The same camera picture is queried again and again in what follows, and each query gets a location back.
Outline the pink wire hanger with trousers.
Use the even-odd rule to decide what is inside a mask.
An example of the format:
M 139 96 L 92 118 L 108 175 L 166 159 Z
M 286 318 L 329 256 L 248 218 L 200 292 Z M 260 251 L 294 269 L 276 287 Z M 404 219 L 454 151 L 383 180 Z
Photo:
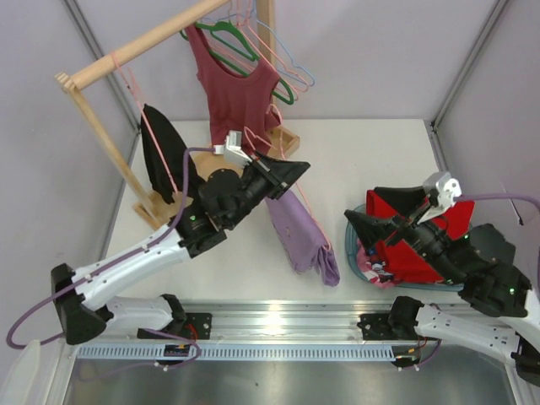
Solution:
M 277 170 L 274 177 L 277 180 L 285 181 L 285 185 L 283 187 L 286 187 L 287 190 L 292 186 L 296 187 L 296 189 L 300 193 L 300 196 L 302 197 L 309 217 L 313 220 L 317 229 L 320 230 L 322 233 L 322 236 L 325 240 L 325 243 L 323 244 L 323 249 L 326 251 L 330 251 L 332 249 L 332 242 L 330 241 L 329 237 L 325 233 L 325 230 L 321 227 L 321 224 L 317 221 L 315 215 L 313 214 L 310 202 L 298 182 L 300 177 L 310 168 L 310 165 L 307 162 L 288 160 L 283 148 L 283 134 L 279 135 L 278 148 L 275 148 L 269 141 L 256 134 L 248 126 L 243 126 L 242 135 L 247 141 L 248 146 L 256 154 L 256 156 L 263 157 L 263 162 L 269 163 L 271 170 Z M 262 154 L 259 154 L 255 148 L 255 140 L 258 140 L 264 145 L 268 146 L 270 151 L 278 151 L 281 159 L 273 158 L 268 155 L 263 156 Z

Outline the purple trousers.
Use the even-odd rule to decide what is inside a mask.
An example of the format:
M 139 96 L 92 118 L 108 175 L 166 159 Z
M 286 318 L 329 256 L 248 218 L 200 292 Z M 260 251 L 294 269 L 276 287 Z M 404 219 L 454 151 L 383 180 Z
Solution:
M 292 191 L 265 202 L 293 270 L 302 274 L 315 269 L 324 285 L 336 287 L 341 276 L 334 250 L 302 202 Z

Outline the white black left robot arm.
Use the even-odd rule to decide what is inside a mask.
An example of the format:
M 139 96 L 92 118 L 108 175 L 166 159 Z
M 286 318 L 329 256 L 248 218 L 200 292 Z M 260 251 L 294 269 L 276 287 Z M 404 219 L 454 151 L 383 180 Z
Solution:
M 87 343 L 105 331 L 136 329 L 141 336 L 179 332 L 186 314 L 174 295 L 141 300 L 119 294 L 165 267 L 213 249 L 263 199 L 281 198 L 309 168 L 304 161 L 255 152 L 241 173 L 214 171 L 189 206 L 131 250 L 77 269 L 66 263 L 54 267 L 53 303 L 66 342 Z

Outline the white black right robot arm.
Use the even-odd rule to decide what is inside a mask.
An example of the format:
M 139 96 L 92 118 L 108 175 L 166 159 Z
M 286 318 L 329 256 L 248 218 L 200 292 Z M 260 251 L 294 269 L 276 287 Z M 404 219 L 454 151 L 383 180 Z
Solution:
M 377 187 L 375 193 L 396 210 L 390 219 L 346 210 L 344 215 L 364 247 L 406 243 L 446 282 L 461 285 L 459 297 L 474 310 L 500 319 L 498 327 L 447 315 L 410 296 L 398 296 L 382 315 L 363 315 L 365 338 L 446 340 L 515 368 L 524 381 L 539 383 L 539 298 L 530 279 L 505 254 L 513 245 L 492 225 L 477 226 L 452 239 L 434 219 L 461 198 L 457 180 L 413 188 Z

